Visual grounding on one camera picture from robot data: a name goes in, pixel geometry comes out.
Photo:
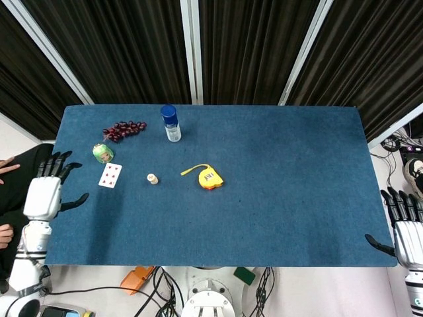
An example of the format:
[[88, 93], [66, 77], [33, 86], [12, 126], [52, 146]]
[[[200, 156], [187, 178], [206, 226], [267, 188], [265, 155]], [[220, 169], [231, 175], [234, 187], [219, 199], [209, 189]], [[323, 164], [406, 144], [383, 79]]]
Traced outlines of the green doll face figure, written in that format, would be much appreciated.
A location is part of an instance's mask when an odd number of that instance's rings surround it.
[[98, 143], [93, 147], [93, 155], [102, 164], [109, 163], [114, 158], [112, 150], [102, 143]]

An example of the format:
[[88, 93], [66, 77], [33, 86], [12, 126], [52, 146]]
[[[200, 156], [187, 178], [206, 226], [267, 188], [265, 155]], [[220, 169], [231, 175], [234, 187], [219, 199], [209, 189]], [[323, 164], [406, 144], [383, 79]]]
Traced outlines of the white frame post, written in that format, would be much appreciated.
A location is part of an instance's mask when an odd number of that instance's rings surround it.
[[300, 50], [295, 59], [293, 67], [291, 68], [287, 83], [282, 91], [281, 97], [278, 102], [279, 106], [285, 106], [287, 104], [293, 86], [296, 83], [301, 70], [303, 69], [303, 66], [309, 56], [311, 48], [313, 47], [313, 44], [315, 43], [315, 40], [328, 15], [328, 12], [332, 7], [333, 1], [334, 0], [319, 0], [319, 4], [316, 8], [311, 23], [302, 41]]
[[54, 69], [60, 74], [69, 88], [77, 95], [82, 104], [94, 104], [94, 100], [77, 79], [68, 64], [62, 58], [56, 47], [52, 44], [46, 33], [30, 14], [21, 0], [0, 0], [7, 10], [14, 16], [24, 31], [44, 54]]
[[199, 0], [179, 0], [190, 94], [193, 104], [204, 104]]
[[4, 122], [5, 124], [9, 125], [13, 129], [17, 130], [20, 134], [24, 135], [26, 138], [30, 139], [31, 141], [41, 144], [41, 140], [39, 140], [37, 137], [35, 137], [33, 134], [25, 130], [23, 127], [21, 127], [19, 124], [8, 118], [6, 115], [2, 114], [0, 112], [0, 121]]
[[371, 150], [376, 147], [380, 142], [385, 140], [388, 136], [392, 135], [394, 132], [399, 130], [401, 127], [405, 126], [406, 124], [410, 123], [412, 120], [417, 118], [423, 114], [423, 102], [420, 103], [415, 109], [410, 111], [407, 115], [403, 118], [399, 119], [392, 125], [390, 125], [385, 131], [380, 133], [377, 137], [373, 138], [368, 144], [368, 149]]

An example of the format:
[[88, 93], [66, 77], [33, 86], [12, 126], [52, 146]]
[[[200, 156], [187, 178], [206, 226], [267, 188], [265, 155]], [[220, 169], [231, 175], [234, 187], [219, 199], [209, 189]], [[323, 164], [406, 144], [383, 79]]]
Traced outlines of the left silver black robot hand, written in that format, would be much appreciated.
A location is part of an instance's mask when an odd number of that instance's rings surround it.
[[40, 163], [24, 203], [23, 213], [29, 221], [49, 222], [58, 213], [77, 208], [88, 199], [89, 193], [84, 193], [75, 201], [61, 200], [62, 187], [70, 172], [82, 167], [79, 162], [66, 163], [71, 154], [71, 151], [56, 152]]

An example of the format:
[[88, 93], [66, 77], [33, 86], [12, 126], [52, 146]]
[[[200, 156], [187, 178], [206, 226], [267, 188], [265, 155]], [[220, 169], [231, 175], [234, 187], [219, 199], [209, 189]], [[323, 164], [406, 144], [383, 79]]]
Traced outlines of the seven of hearts playing card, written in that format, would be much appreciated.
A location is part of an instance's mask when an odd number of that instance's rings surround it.
[[106, 163], [98, 185], [106, 188], [114, 188], [121, 170], [122, 165]]

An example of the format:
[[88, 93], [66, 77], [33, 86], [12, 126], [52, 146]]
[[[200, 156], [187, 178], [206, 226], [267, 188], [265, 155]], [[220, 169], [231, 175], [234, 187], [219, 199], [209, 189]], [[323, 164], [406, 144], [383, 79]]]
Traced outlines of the white bottle with blue cap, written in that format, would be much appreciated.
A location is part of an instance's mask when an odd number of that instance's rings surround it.
[[176, 108], [171, 104], [162, 106], [161, 116], [168, 140], [173, 143], [180, 141], [182, 134], [178, 123]]

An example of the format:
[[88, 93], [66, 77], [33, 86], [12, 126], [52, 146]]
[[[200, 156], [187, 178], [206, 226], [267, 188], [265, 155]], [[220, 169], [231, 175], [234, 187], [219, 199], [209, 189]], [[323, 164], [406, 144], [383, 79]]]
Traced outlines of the yellow tape measure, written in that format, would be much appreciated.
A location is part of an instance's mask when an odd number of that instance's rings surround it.
[[200, 167], [202, 167], [202, 170], [200, 171], [198, 175], [198, 183], [201, 187], [203, 187], [206, 190], [213, 190], [223, 185], [223, 179], [215, 171], [215, 169], [209, 164], [197, 164], [187, 170], [182, 171], [180, 175], [185, 176], [186, 174], [190, 173], [194, 169], [200, 168]]

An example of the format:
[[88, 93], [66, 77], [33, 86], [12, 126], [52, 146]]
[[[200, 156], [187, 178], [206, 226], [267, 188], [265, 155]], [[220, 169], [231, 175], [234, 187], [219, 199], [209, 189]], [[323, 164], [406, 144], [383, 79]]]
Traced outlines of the black electronic device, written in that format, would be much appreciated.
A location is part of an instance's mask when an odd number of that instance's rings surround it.
[[418, 159], [423, 161], [423, 147], [415, 145], [407, 145], [399, 149], [399, 153], [403, 164], [406, 164], [412, 159]]

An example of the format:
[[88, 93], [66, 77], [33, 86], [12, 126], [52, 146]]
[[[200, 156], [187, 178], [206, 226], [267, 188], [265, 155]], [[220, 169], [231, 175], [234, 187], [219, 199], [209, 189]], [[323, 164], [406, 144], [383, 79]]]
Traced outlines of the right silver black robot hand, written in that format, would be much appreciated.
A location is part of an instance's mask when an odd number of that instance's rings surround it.
[[387, 206], [394, 246], [382, 244], [370, 234], [365, 239], [408, 270], [423, 271], [423, 201], [392, 187], [381, 190], [381, 196]]

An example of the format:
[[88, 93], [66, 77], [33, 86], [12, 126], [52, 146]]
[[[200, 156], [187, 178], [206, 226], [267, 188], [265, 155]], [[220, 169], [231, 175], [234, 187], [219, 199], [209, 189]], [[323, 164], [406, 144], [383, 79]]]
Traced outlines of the blue table cloth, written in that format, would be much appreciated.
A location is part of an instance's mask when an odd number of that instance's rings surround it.
[[[167, 139], [160, 106], [65, 109], [56, 151], [71, 151], [64, 201], [89, 198], [51, 223], [50, 265], [392, 267], [372, 248], [391, 235], [359, 112], [339, 106], [177, 106], [182, 138]], [[116, 122], [138, 135], [104, 141]], [[98, 185], [102, 143], [122, 165]], [[223, 185], [198, 183], [209, 164]], [[158, 184], [147, 180], [156, 175]]]

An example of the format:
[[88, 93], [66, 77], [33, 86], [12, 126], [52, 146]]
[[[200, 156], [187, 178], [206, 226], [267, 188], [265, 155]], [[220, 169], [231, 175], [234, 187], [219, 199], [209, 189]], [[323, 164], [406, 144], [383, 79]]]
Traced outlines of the red grape bunch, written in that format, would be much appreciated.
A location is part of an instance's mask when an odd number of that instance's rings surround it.
[[113, 126], [102, 130], [103, 140], [119, 143], [124, 138], [138, 135], [146, 127], [146, 122], [116, 122]]

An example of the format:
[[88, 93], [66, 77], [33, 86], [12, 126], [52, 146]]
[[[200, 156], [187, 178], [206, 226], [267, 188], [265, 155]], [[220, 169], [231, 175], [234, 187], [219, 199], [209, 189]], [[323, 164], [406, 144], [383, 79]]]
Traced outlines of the grey handheld controller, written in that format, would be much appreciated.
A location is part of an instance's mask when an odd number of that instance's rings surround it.
[[43, 304], [37, 317], [96, 317], [92, 310], [65, 304]]

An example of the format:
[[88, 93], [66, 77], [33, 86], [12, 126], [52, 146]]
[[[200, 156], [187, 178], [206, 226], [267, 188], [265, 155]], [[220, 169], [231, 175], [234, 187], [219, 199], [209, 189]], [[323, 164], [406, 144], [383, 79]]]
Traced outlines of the dark pleated curtain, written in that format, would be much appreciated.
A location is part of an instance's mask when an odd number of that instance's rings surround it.
[[199, 0], [204, 104], [277, 105], [319, 0]]
[[41, 140], [55, 139], [80, 100], [0, 0], [0, 113]]
[[189, 104], [179, 0], [22, 0], [96, 104]]
[[289, 94], [351, 106], [368, 141], [423, 103], [423, 0], [334, 0]]

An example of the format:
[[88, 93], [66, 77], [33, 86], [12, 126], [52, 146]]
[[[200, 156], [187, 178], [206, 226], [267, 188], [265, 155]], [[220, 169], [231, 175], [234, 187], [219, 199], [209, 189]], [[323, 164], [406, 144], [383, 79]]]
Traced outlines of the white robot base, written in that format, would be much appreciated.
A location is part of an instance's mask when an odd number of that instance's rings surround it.
[[248, 285], [234, 267], [187, 267], [178, 283], [182, 291], [180, 317], [243, 317]]

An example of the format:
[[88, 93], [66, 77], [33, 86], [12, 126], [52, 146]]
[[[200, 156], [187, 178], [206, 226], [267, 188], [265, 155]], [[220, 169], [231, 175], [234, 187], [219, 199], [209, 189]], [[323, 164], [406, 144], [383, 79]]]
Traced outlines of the black person trousers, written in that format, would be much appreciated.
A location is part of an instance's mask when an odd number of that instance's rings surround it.
[[23, 206], [30, 182], [36, 176], [40, 163], [52, 154], [53, 147], [44, 143], [15, 156], [14, 162], [19, 163], [20, 168], [1, 177], [5, 183], [0, 185], [0, 225], [10, 224], [14, 229], [11, 243], [6, 249], [0, 250], [2, 293], [8, 288], [7, 280], [11, 274], [21, 230], [28, 223], [27, 217], [23, 215]]

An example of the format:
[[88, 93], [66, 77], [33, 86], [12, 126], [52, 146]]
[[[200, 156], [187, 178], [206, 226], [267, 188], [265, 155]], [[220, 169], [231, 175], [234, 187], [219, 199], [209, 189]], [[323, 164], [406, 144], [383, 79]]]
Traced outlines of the white black sneaker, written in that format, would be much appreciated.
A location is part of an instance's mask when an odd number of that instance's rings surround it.
[[423, 160], [409, 160], [403, 168], [403, 174], [414, 193], [423, 200]]

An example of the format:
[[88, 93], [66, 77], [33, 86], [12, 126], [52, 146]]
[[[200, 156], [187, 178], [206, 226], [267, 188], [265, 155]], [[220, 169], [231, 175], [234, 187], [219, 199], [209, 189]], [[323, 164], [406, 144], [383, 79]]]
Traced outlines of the metal caster wheel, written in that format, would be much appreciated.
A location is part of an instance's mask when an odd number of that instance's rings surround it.
[[41, 297], [49, 295], [52, 292], [51, 271], [47, 265], [43, 265], [40, 272], [40, 282], [42, 286], [39, 290]]

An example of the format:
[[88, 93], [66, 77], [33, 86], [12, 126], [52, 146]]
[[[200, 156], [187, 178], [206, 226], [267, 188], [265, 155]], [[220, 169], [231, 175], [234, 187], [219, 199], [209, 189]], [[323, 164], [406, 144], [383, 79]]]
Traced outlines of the orange box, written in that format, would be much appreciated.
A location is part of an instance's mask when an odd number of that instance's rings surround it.
[[143, 285], [151, 277], [155, 266], [137, 266], [131, 270], [121, 281], [120, 286], [128, 295], [134, 295], [141, 290]]

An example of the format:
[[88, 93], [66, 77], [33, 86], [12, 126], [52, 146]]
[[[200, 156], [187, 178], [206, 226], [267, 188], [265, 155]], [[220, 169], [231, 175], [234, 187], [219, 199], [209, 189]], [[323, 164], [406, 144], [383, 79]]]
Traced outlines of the green block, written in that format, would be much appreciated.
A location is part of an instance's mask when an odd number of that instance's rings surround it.
[[256, 278], [255, 273], [246, 267], [237, 267], [233, 275], [248, 286], [251, 286]]

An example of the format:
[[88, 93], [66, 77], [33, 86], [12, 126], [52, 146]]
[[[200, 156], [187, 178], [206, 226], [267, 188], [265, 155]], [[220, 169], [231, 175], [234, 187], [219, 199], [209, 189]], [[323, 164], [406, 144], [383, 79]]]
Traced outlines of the bare person hand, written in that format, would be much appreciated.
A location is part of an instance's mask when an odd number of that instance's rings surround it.
[[14, 229], [10, 224], [0, 225], [0, 250], [4, 250], [14, 237]]
[[20, 164], [14, 162], [14, 159], [14, 157], [10, 157], [5, 160], [0, 160], [0, 185], [5, 183], [5, 181], [1, 178], [4, 174], [20, 168]]

